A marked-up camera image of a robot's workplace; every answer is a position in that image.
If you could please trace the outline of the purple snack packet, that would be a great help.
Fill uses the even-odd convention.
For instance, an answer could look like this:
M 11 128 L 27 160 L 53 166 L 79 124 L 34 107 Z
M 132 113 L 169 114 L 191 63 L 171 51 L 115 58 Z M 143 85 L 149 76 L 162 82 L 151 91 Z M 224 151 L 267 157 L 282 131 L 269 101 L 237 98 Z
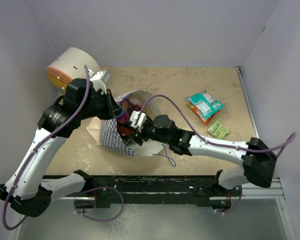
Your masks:
M 138 104 L 132 103 L 129 99 L 122 100 L 119 105 L 122 107 L 124 113 L 117 119 L 117 123 L 120 125 L 127 125 L 130 121 L 133 111 L 140 111 L 141 107 Z

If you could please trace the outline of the checkered paper bag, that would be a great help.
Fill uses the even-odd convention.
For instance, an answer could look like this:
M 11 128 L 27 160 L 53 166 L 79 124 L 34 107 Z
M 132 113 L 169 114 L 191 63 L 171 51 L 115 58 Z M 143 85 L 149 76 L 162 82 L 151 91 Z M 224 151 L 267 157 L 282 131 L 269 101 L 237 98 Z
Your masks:
M 144 103 L 152 96 L 152 93 L 146 90 L 135 90 L 117 96 L 115 101 L 119 105 L 124 99 L 129 99 L 132 103 L 139 105 L 142 108 Z M 117 120 L 117 118 L 100 120 L 99 118 L 94 117 L 86 129 L 99 146 L 104 147 L 110 152 L 130 157 L 160 156 L 167 158 L 173 167 L 177 165 L 175 160 L 168 156 L 167 149 L 163 143 L 148 140 L 147 142 L 144 142 L 142 146 L 139 146 L 132 138 L 120 136 L 117 132 L 117 124 L 119 124 L 117 123 Z

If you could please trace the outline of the orange snack packet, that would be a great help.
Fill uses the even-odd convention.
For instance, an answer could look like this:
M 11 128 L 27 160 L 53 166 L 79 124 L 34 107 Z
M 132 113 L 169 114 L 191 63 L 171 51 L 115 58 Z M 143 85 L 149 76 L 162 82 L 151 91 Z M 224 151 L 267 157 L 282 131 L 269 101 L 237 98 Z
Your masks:
M 198 117 L 200 117 L 201 121 L 202 121 L 205 125 L 207 125 L 207 124 L 211 121 L 211 119 L 214 117 L 214 115 L 215 115 L 215 114 L 212 114 L 210 117 L 204 117 L 203 114 L 202 114 L 202 112 L 201 112 L 196 106 L 194 106 L 192 103 L 187 103 L 186 105 L 187 105 L 187 107 L 188 107 L 189 109 L 191 109 Z

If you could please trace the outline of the teal snack packet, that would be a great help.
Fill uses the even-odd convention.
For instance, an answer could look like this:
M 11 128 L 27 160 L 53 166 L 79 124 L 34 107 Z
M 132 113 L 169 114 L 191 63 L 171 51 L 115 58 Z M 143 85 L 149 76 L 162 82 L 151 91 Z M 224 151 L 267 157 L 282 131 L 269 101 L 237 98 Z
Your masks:
M 206 90 L 186 98 L 188 102 L 197 107 L 204 117 L 208 118 L 224 107 L 224 104 L 214 99 Z

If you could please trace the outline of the green snack packet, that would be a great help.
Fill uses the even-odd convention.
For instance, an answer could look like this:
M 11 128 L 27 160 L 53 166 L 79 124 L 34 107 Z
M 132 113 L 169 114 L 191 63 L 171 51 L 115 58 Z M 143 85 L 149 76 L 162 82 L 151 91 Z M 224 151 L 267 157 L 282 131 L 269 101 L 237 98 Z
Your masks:
M 218 140 L 224 140 L 227 135 L 230 134 L 230 131 L 223 127 L 220 121 L 215 121 L 207 129 L 207 131 Z

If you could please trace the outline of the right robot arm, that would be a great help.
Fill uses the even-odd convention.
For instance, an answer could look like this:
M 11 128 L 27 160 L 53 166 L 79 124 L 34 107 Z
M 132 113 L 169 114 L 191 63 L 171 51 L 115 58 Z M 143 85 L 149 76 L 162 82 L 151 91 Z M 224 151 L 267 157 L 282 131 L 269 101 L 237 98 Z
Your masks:
M 212 190 L 218 196 L 247 183 L 261 188 L 269 188 L 272 184 L 277 157 L 259 138 L 213 143 L 209 137 L 177 127 L 167 115 L 151 119 L 141 112 L 133 113 L 130 126 L 135 129 L 138 145 L 152 140 L 167 145 L 178 155 L 206 156 L 235 164 L 234 168 L 216 173 Z

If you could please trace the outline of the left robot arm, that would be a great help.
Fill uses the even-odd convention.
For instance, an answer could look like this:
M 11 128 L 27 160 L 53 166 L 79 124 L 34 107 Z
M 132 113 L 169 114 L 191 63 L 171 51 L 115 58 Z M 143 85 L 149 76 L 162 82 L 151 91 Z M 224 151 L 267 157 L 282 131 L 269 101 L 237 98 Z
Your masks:
M 74 79 L 65 94 L 43 111 L 24 159 L 13 176 L 0 184 L 0 199 L 17 213 L 36 218 L 59 198 L 73 193 L 91 194 L 94 179 L 82 170 L 48 183 L 41 180 L 55 154 L 83 120 L 112 120 L 122 112 L 103 80 Z

